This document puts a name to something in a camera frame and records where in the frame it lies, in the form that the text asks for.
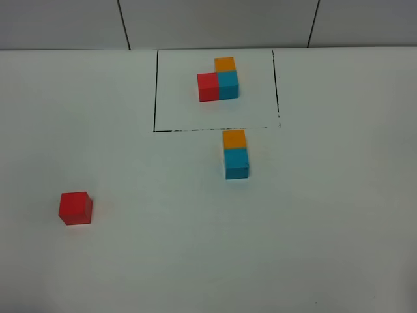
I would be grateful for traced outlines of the template orange cube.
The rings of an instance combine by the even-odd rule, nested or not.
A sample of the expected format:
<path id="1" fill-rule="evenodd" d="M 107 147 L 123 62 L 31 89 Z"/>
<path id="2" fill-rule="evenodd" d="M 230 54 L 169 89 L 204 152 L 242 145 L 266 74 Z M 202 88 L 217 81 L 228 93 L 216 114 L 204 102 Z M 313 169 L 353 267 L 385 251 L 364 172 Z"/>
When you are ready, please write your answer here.
<path id="1" fill-rule="evenodd" d="M 216 72 L 231 72 L 236 70 L 233 57 L 219 57 L 214 59 Z"/>

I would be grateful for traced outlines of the template blue cube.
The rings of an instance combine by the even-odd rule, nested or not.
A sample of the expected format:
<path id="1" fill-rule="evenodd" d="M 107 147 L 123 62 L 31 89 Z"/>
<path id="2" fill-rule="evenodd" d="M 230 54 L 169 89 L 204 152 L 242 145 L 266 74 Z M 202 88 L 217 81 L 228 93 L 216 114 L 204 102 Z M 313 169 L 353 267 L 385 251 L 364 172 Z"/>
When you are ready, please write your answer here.
<path id="1" fill-rule="evenodd" d="M 230 100 L 239 97 L 239 82 L 237 72 L 218 72 L 219 99 Z"/>

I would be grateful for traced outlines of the loose orange cube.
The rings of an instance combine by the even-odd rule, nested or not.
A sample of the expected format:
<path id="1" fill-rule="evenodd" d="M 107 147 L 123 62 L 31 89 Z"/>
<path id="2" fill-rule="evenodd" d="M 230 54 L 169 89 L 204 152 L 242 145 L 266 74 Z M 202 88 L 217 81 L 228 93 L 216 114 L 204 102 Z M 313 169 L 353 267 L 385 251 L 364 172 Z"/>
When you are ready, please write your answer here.
<path id="1" fill-rule="evenodd" d="M 224 149 L 247 148 L 245 130 L 224 130 L 222 132 Z"/>

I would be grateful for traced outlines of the template red cube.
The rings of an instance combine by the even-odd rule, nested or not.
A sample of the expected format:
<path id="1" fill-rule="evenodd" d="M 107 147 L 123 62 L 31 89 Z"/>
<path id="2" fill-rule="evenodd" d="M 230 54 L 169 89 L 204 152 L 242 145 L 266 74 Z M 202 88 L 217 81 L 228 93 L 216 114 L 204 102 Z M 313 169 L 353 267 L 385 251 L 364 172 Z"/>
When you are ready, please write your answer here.
<path id="1" fill-rule="evenodd" d="M 200 102 L 210 102 L 220 99 L 217 73 L 211 72 L 198 74 L 197 84 Z"/>

